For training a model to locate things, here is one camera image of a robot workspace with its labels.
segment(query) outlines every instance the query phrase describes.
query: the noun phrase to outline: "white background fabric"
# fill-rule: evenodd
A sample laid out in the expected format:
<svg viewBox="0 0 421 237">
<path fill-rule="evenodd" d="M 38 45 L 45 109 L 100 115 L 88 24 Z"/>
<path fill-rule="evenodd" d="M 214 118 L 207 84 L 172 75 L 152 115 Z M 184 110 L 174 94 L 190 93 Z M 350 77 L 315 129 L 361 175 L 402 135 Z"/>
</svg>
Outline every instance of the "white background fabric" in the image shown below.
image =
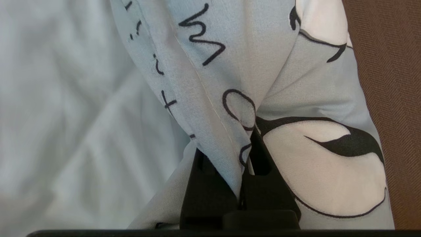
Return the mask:
<svg viewBox="0 0 421 237">
<path fill-rule="evenodd" d="M 0 54 L 0 236 L 127 228 L 189 138 L 133 65 L 109 2 L 3 0 Z"/>
</svg>

